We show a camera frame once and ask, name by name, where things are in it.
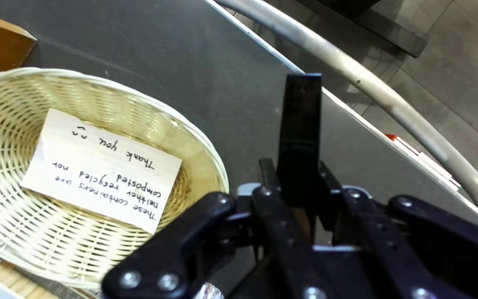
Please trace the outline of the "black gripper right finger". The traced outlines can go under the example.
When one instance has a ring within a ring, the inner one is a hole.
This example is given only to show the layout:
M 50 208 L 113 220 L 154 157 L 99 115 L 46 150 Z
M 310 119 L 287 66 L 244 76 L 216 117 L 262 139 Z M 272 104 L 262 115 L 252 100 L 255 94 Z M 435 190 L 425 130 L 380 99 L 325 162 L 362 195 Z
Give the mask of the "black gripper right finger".
M 322 225 L 335 245 L 355 247 L 372 263 L 381 299 L 478 299 L 478 227 L 420 198 L 386 205 L 342 187 L 318 167 L 327 195 Z

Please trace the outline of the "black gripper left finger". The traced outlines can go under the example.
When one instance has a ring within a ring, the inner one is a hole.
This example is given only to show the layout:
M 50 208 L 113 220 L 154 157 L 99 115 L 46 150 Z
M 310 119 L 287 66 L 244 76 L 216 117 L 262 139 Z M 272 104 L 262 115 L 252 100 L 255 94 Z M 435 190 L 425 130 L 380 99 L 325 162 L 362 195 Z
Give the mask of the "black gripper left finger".
M 240 248 L 262 250 L 234 298 L 307 299 L 317 288 L 313 253 L 290 207 L 315 190 L 313 164 L 259 164 L 262 185 L 247 197 L 209 193 L 111 268 L 106 299 L 194 299 Z

